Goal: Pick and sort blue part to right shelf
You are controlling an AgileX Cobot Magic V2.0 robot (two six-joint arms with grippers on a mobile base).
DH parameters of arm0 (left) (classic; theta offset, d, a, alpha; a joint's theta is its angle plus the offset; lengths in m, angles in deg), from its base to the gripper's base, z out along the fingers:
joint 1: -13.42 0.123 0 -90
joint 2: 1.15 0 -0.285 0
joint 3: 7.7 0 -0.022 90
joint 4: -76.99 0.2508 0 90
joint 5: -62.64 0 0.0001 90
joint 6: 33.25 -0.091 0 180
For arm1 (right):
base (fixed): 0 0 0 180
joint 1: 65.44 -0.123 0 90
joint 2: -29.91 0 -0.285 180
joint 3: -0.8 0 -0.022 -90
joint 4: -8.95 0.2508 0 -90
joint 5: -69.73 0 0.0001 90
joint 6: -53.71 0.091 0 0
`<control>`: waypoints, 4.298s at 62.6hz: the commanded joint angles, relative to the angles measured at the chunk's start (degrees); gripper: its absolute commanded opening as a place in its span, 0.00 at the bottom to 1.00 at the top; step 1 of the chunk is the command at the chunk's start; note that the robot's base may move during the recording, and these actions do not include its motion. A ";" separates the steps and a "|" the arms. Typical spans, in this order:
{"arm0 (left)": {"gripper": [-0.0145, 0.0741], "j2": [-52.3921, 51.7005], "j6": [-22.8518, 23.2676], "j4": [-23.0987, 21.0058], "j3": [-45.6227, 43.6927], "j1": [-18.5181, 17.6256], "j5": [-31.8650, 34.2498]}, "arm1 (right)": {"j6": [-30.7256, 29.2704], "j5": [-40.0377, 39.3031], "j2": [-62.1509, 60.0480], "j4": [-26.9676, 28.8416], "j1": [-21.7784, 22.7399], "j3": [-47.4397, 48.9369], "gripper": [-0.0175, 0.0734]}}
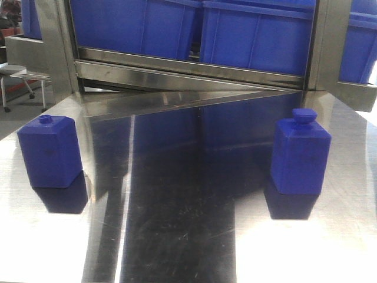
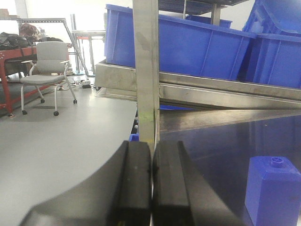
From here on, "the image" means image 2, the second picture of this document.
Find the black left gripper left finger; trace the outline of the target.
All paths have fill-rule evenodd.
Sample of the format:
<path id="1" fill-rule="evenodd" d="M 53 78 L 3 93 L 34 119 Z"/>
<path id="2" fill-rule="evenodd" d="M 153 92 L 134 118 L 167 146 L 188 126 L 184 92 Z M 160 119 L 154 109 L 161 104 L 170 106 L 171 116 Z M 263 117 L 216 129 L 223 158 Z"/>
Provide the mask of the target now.
<path id="1" fill-rule="evenodd" d="M 144 142 L 123 141 L 90 177 L 32 207 L 22 226 L 147 226 L 151 155 Z"/>

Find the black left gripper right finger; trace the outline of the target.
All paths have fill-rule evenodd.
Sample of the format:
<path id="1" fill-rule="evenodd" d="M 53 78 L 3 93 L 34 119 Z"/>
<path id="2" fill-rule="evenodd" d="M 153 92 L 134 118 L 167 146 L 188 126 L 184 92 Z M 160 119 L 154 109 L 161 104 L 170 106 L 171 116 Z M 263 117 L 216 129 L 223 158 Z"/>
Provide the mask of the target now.
<path id="1" fill-rule="evenodd" d="M 153 157 L 156 226 L 243 226 L 207 183 L 182 141 L 160 141 Z"/>

